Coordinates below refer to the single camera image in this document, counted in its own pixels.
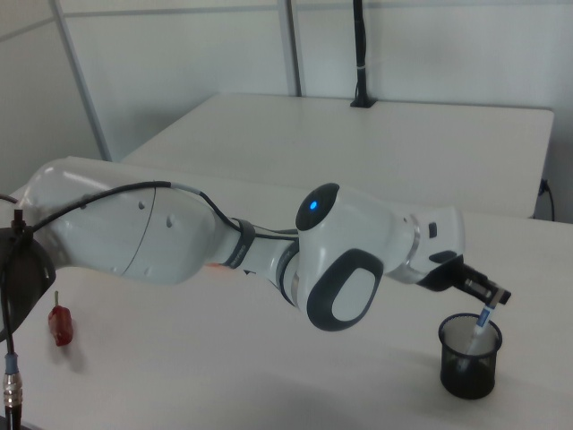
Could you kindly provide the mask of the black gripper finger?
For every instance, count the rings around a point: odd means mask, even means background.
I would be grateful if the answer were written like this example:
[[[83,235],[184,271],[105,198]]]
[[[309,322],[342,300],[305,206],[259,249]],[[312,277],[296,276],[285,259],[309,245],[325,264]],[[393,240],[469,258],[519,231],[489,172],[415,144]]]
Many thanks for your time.
[[[491,309],[498,305],[505,305],[511,297],[511,292],[503,288],[494,288],[491,295],[487,298],[485,305]]]

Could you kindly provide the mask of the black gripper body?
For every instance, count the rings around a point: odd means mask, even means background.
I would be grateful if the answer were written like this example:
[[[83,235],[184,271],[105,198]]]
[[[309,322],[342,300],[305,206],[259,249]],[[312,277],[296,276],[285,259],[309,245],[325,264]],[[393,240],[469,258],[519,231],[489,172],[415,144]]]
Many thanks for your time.
[[[493,299],[499,291],[485,274],[465,264],[462,256],[432,270],[423,278],[423,287],[434,292],[456,288],[477,299]]]

